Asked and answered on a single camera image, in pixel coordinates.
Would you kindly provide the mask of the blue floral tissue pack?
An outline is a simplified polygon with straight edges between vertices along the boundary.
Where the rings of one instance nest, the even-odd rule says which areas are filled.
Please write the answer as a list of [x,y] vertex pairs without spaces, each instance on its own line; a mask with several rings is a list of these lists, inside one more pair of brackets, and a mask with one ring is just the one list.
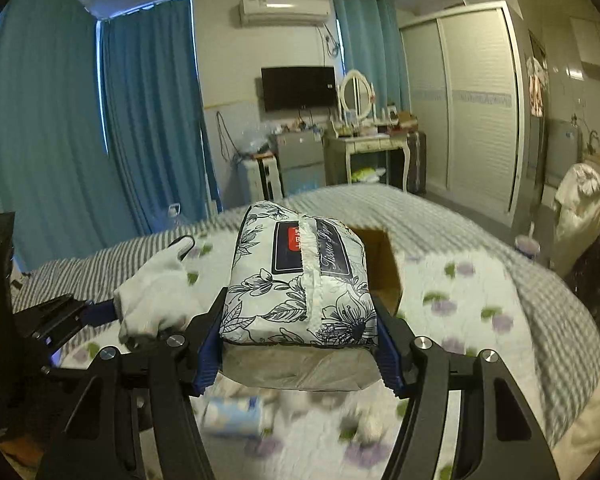
[[256,396],[211,398],[202,426],[210,434],[224,437],[260,437],[263,431],[263,404]]

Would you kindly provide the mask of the white fabric cloth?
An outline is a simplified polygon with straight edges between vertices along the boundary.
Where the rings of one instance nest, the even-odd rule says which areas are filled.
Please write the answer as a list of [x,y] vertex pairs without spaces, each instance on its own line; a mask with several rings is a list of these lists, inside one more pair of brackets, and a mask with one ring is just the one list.
[[183,263],[194,246],[193,237],[179,238],[156,252],[114,291],[119,340],[129,349],[140,348],[163,333],[181,332],[204,313]]

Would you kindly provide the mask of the floral white tissue pack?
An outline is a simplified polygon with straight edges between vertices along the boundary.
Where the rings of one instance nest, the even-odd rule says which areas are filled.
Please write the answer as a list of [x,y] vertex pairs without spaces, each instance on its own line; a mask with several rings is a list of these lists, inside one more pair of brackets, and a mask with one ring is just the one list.
[[365,248],[341,222],[271,202],[238,232],[219,336],[222,371],[248,387],[356,391],[378,382]]

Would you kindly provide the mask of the floral quilted bed cover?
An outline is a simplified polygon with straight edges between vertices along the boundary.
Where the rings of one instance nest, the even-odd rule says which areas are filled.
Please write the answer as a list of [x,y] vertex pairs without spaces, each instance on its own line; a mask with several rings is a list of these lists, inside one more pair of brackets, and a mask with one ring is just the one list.
[[[399,313],[443,348],[496,350],[535,413],[542,410],[530,328],[504,266],[486,252],[396,262],[405,292]],[[192,405],[219,479],[377,479],[407,404],[361,349],[306,363],[309,392],[242,386],[221,375]]]

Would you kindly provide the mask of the brown cardboard box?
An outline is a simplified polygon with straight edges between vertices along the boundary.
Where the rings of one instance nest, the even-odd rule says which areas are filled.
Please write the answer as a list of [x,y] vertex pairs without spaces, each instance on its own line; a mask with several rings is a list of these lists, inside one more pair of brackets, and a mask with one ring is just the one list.
[[387,232],[351,226],[361,240],[366,255],[368,287],[391,315],[399,310],[403,294],[398,264]]

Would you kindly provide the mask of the blue window curtain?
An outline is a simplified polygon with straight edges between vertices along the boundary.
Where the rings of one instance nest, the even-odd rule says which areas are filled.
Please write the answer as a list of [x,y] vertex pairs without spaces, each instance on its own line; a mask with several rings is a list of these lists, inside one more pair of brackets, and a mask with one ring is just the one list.
[[99,21],[78,0],[0,15],[0,211],[23,271],[163,231],[219,197],[193,0]]

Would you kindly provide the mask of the white stuffed laundry bag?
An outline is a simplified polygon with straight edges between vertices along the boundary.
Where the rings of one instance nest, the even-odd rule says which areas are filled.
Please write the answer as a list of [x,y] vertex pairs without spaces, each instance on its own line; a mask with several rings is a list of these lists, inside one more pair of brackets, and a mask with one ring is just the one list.
[[554,211],[550,266],[565,278],[600,236],[600,174],[583,162],[571,166],[558,186]]

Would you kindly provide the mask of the white dressing table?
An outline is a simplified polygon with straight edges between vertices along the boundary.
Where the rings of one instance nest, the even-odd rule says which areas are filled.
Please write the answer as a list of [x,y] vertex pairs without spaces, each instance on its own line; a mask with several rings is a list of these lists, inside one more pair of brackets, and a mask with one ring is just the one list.
[[407,191],[411,151],[406,133],[374,136],[325,136],[324,163],[327,185],[352,184],[364,162],[384,168],[380,182]]

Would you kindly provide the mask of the grey small fridge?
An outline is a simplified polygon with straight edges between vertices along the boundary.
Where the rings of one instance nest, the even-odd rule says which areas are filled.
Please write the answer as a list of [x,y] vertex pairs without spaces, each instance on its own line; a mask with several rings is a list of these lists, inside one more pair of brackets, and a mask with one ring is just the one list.
[[286,197],[326,185],[322,136],[313,130],[274,134],[274,154]]

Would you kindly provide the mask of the white oval vanity mirror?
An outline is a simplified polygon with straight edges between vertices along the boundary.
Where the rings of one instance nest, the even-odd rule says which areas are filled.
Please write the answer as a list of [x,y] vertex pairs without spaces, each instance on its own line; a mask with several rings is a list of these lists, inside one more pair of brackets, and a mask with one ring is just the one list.
[[342,117],[354,124],[370,117],[375,104],[373,85],[359,70],[349,70],[338,89]]

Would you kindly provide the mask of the white sliding wardrobe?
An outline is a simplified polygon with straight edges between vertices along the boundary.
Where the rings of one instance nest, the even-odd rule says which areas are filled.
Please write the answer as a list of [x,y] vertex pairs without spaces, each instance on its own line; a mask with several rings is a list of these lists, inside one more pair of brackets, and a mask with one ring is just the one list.
[[511,226],[526,116],[507,3],[425,15],[400,33],[410,111],[426,136],[428,191]]

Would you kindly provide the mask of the narrow blue curtain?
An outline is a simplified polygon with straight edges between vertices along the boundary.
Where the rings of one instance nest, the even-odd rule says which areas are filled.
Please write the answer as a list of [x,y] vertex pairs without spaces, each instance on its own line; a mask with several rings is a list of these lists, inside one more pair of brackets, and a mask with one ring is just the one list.
[[379,107],[410,105],[402,37],[394,0],[332,0],[346,70],[374,85]]

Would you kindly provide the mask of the black wall television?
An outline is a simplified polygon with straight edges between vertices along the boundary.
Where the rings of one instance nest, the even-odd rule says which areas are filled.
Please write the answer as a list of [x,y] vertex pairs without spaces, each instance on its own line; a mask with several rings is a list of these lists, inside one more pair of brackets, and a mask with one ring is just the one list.
[[261,81],[267,112],[336,105],[336,73],[332,66],[263,67]]

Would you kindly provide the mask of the white wall air conditioner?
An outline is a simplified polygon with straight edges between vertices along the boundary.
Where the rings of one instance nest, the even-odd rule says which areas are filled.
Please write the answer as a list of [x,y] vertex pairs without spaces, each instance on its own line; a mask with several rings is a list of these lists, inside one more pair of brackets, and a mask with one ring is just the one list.
[[323,25],[329,20],[326,0],[240,0],[240,20],[251,25]]

